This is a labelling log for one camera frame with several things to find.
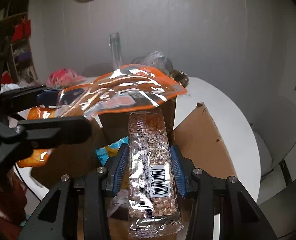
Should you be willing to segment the brown granola bar clear wrapper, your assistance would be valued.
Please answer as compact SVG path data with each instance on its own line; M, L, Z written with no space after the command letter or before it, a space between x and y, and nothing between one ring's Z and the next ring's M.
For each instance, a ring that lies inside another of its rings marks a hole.
M132 113L128 120L128 235L135 239L172 235L183 229L164 117Z

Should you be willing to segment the orange transparent snack bag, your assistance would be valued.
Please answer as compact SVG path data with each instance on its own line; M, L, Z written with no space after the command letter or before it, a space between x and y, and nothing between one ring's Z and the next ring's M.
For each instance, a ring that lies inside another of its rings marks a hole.
M92 82L70 86L30 108L28 120L147 111L187 94L187 89L155 67L128 64Z

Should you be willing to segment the blue yellow snack packet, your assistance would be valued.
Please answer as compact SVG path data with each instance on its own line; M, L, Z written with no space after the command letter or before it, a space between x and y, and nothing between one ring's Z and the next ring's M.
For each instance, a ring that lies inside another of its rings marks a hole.
M118 152L121 144L128 145L128 137L121 138L118 141L113 142L110 145L107 145L107 146L104 146L102 148L95 150L95 154L96 154L97 158L99 159L102 166L105 165L105 163L109 157L113 157L113 156L117 155L117 152Z

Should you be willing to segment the brown cardboard box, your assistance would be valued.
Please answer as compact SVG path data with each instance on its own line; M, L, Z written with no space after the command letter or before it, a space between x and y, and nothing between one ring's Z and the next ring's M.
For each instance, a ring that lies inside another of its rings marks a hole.
M203 170L196 175L188 170L187 186L197 186L198 199L191 209L187 239L212 239L213 218L211 214L224 211L228 222L232 223L231 204L226 204L219 195L227 187L229 176L235 169L228 150L217 126L204 103L195 105L192 112L178 125L174 125L179 114L179 100L169 100L149 113L162 113L170 144L183 159L182 168L190 163ZM102 127L94 125L93 135L83 144L62 145L56 148L47 162L34 167L31 176L43 186L51 189L60 177L68 174L73 178L81 177L99 167L95 150L109 142L116 141L128 134L128 119L133 112L104 113L99 116Z

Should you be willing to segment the pink snack bag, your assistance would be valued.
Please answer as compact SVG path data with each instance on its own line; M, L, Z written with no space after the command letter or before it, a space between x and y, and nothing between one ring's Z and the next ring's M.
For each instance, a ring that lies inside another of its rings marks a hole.
M86 78L69 68L62 68L53 72L47 79L49 88L67 88L83 82Z

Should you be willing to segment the wooden shelf with items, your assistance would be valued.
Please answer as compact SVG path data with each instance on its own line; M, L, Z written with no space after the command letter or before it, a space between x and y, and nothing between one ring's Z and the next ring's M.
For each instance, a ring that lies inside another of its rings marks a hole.
M7 71L14 83L38 81L31 49L30 0L6 0L0 10L0 27L9 39Z

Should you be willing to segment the gold foil wrapper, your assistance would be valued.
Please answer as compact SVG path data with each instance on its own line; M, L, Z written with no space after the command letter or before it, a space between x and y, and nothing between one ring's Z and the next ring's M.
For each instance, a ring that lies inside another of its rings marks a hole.
M187 87L187 85L189 84L189 78L187 74L185 74L184 72L173 70L169 74L169 77L171 77L173 80L178 82L183 87Z

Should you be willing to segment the grey dining chair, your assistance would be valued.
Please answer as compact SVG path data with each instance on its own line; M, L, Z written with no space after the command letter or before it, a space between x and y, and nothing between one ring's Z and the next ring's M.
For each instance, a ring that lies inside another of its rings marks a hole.
M270 174L296 144L296 106L285 97L272 100L251 126L260 156L261 179Z

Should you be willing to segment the crumpled clear plastic bag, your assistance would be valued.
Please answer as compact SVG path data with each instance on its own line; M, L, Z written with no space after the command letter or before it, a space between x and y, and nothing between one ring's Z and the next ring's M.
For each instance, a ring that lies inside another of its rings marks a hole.
M154 51L146 56L137 57L131 63L155 67L167 76L170 76L173 71L171 60L160 51Z

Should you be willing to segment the clear tall glass vase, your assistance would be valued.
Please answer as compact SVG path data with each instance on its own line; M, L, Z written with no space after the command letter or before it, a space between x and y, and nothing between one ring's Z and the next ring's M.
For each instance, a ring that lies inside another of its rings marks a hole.
M122 66L121 58L121 42L119 33L111 33L109 35L109 44L112 55L113 69L117 70Z

